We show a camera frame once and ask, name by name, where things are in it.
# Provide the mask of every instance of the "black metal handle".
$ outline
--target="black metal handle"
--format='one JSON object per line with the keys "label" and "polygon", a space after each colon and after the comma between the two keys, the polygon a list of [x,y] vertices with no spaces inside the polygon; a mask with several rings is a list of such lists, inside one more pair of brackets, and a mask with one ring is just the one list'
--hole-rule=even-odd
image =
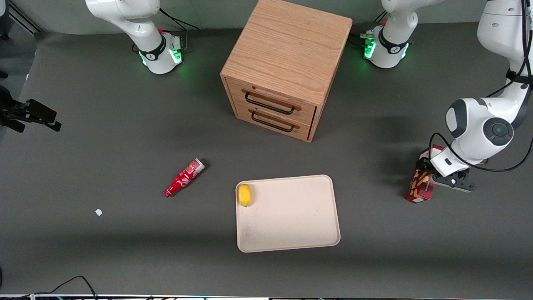
{"label": "black metal handle", "polygon": [[266,121],[263,121],[263,120],[259,120],[259,119],[255,118],[254,116],[255,116],[255,112],[252,112],[252,120],[254,120],[255,122],[258,122],[258,123],[264,124],[266,126],[270,126],[270,127],[276,128],[277,130],[281,130],[281,131],[284,131],[284,132],[291,132],[294,129],[294,125],[292,125],[290,127],[290,129],[286,129],[286,128],[283,128],[283,127],[280,127],[280,126],[277,126],[277,125],[274,125],[274,124],[270,124],[269,122],[266,122]]}
{"label": "black metal handle", "polygon": [[268,108],[270,110],[273,110],[273,111],[275,111],[277,113],[284,114],[284,115],[290,115],[290,114],[292,114],[294,112],[294,106],[289,111],[286,111],[286,110],[283,110],[283,109],[275,108],[275,107],[270,106],[270,105],[263,104],[261,102],[257,102],[257,101],[251,100],[251,99],[248,98],[248,96],[250,96],[250,93],[246,92],[246,94],[244,95],[244,99],[246,99],[246,101],[248,103],[255,104],[255,105],[258,105],[258,106],[261,106],[261,107],[264,107],[264,108]]}

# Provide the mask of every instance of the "plastic tray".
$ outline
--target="plastic tray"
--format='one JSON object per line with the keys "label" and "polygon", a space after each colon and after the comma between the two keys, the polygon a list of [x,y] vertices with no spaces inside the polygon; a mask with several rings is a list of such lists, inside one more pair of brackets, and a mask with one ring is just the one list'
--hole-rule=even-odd
{"label": "plastic tray", "polygon": [[[238,188],[248,184],[244,207]],[[235,188],[237,246],[260,252],[334,246],[341,240],[333,182],[327,175],[242,181]]]}

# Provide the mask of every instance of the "lemon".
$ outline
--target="lemon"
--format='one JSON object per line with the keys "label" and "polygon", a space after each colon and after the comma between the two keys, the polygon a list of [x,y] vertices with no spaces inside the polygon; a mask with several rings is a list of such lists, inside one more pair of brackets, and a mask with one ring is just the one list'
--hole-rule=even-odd
{"label": "lemon", "polygon": [[244,207],[252,204],[252,190],[247,184],[241,184],[239,186],[239,202]]}

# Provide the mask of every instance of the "wooden drawer cabinet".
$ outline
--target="wooden drawer cabinet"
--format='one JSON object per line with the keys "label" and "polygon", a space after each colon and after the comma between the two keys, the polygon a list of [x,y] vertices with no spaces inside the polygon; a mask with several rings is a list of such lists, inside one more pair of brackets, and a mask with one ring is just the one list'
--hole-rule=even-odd
{"label": "wooden drawer cabinet", "polygon": [[236,106],[265,110],[274,116],[304,124],[311,124],[313,121],[316,106],[258,89],[245,82],[227,79],[227,84]]}
{"label": "wooden drawer cabinet", "polygon": [[352,20],[259,0],[220,73],[235,116],[311,141]]}

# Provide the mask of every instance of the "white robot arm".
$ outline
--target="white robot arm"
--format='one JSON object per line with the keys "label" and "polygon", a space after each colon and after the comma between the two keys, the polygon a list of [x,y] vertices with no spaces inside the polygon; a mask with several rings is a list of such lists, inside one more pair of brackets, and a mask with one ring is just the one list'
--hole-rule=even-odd
{"label": "white robot arm", "polygon": [[408,40],[418,25],[416,10],[444,0],[381,0],[390,14],[386,25],[376,26],[361,37],[370,40],[364,57],[379,68],[392,68],[405,56]]}
{"label": "white robot arm", "polygon": [[147,19],[159,11],[159,0],[85,0],[85,4],[95,17],[122,29],[133,40],[153,73],[168,73],[181,63],[179,37],[160,33]]}
{"label": "white robot arm", "polygon": [[[525,6],[522,0],[487,2],[478,26],[478,39],[487,50],[509,60],[506,88],[498,97],[459,99],[450,106],[446,124],[455,138],[451,147],[457,155],[449,147],[442,152],[434,149],[431,155],[431,164],[442,176],[465,170],[505,149],[514,130],[526,118],[532,91],[526,62],[532,57],[527,46],[531,42],[523,40],[523,35],[526,39],[531,36],[529,18],[522,15],[522,5]],[[527,32],[522,29],[523,20]]]}

